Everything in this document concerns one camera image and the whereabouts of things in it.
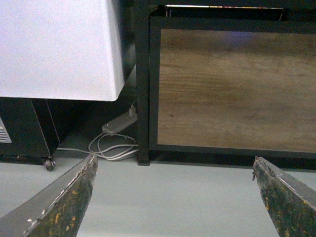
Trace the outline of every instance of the black metal frame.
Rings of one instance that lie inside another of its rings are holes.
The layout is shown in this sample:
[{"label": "black metal frame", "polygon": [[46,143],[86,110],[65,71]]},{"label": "black metal frame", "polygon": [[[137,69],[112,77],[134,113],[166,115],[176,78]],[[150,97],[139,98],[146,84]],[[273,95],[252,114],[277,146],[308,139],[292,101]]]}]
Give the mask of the black metal frame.
[{"label": "black metal frame", "polygon": [[313,236],[316,233],[316,191],[262,157],[256,157],[253,180],[277,233]]},{"label": "black metal frame", "polygon": [[158,88],[159,53],[161,29],[192,29],[213,31],[248,31],[275,33],[316,34],[315,22],[234,20],[210,18],[166,18],[152,14],[151,4],[161,8],[167,4],[220,5],[220,6],[260,6],[291,9],[315,9],[316,1],[288,0],[139,0],[135,3],[136,22],[136,65],[138,89],[138,139],[139,165],[149,165],[150,151],[180,151],[218,153],[228,155],[261,155],[267,157],[316,158],[315,153],[264,151],[210,147],[187,147],[157,144],[158,134]]}]

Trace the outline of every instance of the power strip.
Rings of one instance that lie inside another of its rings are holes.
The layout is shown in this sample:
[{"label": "power strip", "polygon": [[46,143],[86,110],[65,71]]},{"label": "power strip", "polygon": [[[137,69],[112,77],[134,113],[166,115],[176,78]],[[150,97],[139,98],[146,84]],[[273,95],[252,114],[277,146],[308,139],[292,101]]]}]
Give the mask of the power strip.
[{"label": "power strip", "polygon": [[121,116],[113,119],[107,124],[102,126],[102,131],[107,134],[117,134],[124,128],[130,126],[137,121],[137,114],[134,105],[131,106],[128,112],[122,114]]}]

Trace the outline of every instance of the worn paint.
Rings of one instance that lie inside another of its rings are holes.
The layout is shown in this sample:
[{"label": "worn paint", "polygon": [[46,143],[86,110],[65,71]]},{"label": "worn paint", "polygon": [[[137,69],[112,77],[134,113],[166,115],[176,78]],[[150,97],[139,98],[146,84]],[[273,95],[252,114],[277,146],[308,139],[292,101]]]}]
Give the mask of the worn paint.
[{"label": "worn paint", "polygon": [[56,215],[56,217],[55,217],[55,225],[57,225],[57,223],[58,223],[58,218],[59,218],[60,214],[61,214],[61,213],[58,213],[58,214]]},{"label": "worn paint", "polygon": [[280,237],[316,237],[316,191],[263,158],[253,169]]}]

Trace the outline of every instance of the white cable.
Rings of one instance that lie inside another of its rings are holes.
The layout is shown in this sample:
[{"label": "white cable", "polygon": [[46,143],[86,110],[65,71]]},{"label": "white cable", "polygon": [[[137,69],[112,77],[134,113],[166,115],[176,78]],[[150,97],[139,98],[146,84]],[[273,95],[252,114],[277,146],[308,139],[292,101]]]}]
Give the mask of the white cable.
[{"label": "white cable", "polygon": [[[134,142],[134,144],[120,144],[120,145],[115,145],[115,146],[111,146],[105,150],[101,150],[100,148],[100,141],[107,136],[119,136],[119,137],[124,137],[124,138],[128,138],[130,140],[132,140]],[[97,148],[98,151],[93,151],[91,149],[91,145],[97,140]],[[104,153],[119,148],[119,147],[128,147],[125,151],[118,153],[114,156],[108,157],[106,155],[104,155]],[[57,148],[60,151],[77,151],[77,152],[82,152],[82,153],[86,153],[86,154],[95,154],[97,157],[99,158],[103,158],[106,160],[110,160],[110,161],[115,161],[115,160],[122,160],[123,158],[125,158],[126,156],[133,154],[135,152],[138,151],[138,149],[132,150],[134,147],[138,147],[138,145],[136,144],[136,140],[132,137],[129,136],[125,136],[125,135],[121,135],[121,134],[106,134],[105,132],[102,132],[101,134],[99,134],[96,138],[94,138],[88,145],[88,150],[89,151],[85,151],[85,150],[80,150],[80,149],[75,149],[75,148]]]}]

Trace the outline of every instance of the vent grille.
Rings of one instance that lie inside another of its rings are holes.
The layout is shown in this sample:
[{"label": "vent grille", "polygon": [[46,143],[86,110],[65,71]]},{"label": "vent grille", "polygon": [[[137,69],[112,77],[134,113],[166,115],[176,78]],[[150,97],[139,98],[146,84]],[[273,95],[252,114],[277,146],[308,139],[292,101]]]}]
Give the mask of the vent grille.
[{"label": "vent grille", "polygon": [[12,143],[8,132],[5,129],[5,126],[0,117],[0,143]]}]

